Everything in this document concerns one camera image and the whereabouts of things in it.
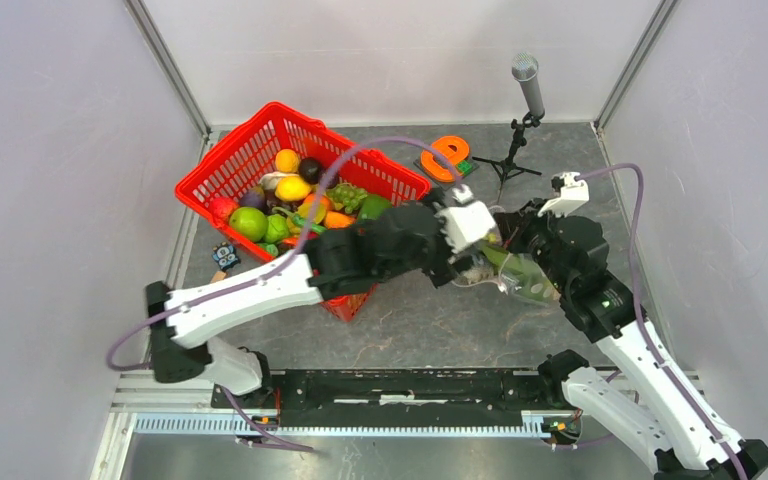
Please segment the green toy leafy vegetable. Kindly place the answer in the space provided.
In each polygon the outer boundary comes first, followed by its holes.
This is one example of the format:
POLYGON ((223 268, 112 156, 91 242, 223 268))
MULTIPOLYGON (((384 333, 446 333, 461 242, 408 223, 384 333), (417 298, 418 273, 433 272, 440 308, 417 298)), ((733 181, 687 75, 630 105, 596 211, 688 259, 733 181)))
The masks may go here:
POLYGON ((560 298, 556 287, 529 256, 512 254, 493 244, 485 244, 481 252, 495 266, 501 290, 507 295, 535 305, 547 305, 560 298))

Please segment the clear dotted zip bag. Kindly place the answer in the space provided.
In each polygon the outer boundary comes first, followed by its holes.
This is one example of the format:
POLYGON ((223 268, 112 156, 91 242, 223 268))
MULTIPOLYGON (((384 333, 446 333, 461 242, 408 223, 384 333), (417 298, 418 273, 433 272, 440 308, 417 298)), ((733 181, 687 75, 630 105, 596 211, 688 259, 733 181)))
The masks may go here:
POLYGON ((535 305, 556 302, 560 294, 536 262, 524 254, 512 254, 501 243, 484 243, 471 256, 472 266, 459 273, 452 284, 461 288, 492 284, 519 301, 535 305))

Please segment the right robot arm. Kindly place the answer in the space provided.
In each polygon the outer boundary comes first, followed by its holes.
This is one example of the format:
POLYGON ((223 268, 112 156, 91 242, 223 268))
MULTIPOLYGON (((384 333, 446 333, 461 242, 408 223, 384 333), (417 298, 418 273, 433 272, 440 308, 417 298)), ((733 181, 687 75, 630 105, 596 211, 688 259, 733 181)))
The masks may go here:
POLYGON ((642 396, 639 406, 599 381, 572 351, 545 362, 537 382, 551 408, 582 408, 646 463, 656 479, 757 479, 768 445, 732 428, 694 387, 660 340, 639 301, 607 265, 601 225, 558 216, 544 202, 497 213, 504 248, 532 260, 560 295, 567 320, 606 354, 642 396))

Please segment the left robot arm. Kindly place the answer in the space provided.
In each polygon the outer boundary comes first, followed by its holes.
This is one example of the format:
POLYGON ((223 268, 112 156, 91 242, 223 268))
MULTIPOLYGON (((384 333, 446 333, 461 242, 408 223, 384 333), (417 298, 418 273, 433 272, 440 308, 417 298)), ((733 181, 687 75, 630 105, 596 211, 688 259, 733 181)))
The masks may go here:
POLYGON ((446 284, 458 257, 494 227, 479 201, 447 208, 409 202, 328 229, 271 263, 213 284, 151 285, 146 291, 158 294, 160 309, 151 327, 153 377, 160 384, 206 379, 262 407, 274 394, 264 355, 230 345, 221 333, 278 311, 366 293, 414 270, 446 284))

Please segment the grey toy fish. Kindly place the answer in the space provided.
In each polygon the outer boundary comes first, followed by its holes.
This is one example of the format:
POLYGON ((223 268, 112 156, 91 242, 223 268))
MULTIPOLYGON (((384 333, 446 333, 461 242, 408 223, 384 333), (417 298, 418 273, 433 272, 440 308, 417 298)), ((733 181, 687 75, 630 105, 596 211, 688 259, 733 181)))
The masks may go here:
POLYGON ((469 269, 461 272, 452 283, 461 288, 474 287, 489 284, 500 287, 499 277, 492 263, 476 263, 469 269))

